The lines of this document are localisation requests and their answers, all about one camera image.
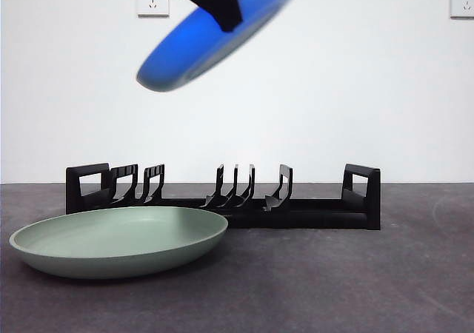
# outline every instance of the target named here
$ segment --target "gray floor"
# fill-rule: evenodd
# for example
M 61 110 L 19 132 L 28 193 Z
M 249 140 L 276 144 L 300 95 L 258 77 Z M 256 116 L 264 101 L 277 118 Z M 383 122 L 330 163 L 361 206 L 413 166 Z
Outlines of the gray floor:
M 339 187 L 294 194 L 338 197 Z M 169 185 L 165 195 L 211 189 Z M 3 333 L 474 332 L 474 184 L 384 185 L 380 232 L 231 229 L 187 266 L 107 282 L 42 274 L 7 244 L 64 213 L 63 185 L 1 192 Z

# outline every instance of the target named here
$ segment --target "blue dish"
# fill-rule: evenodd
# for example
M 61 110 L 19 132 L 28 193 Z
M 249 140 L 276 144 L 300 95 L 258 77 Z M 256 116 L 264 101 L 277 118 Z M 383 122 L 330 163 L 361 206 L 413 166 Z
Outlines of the blue dish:
M 287 0 L 238 0 L 244 21 L 223 32 L 198 7 L 178 25 L 141 66 L 137 81 L 154 91 L 185 85 L 231 54 L 264 26 Z

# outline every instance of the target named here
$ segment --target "black dish rack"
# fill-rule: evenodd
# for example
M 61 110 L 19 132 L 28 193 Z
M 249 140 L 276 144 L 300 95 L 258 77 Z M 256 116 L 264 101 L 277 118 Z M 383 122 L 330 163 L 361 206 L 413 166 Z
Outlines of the black dish rack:
M 101 175 L 101 189 L 81 193 L 79 178 Z M 367 178 L 366 195 L 353 191 L 353 175 Z M 116 197 L 117 180 L 132 176 L 128 190 Z M 158 187 L 150 194 L 150 179 L 159 177 Z M 206 209 L 223 215 L 234 228 L 337 228 L 380 229 L 380 169 L 347 164 L 344 169 L 341 198 L 291 198 L 293 168 L 281 165 L 279 184 L 271 195 L 254 198 L 255 167 L 250 165 L 247 188 L 237 193 L 238 166 L 233 186 L 223 195 L 224 165 L 217 169 L 216 190 L 206 198 L 163 198 L 164 164 L 144 170 L 143 192 L 137 197 L 138 164 L 110 169 L 108 163 L 75 166 L 66 169 L 66 213 L 126 206 L 177 206 Z

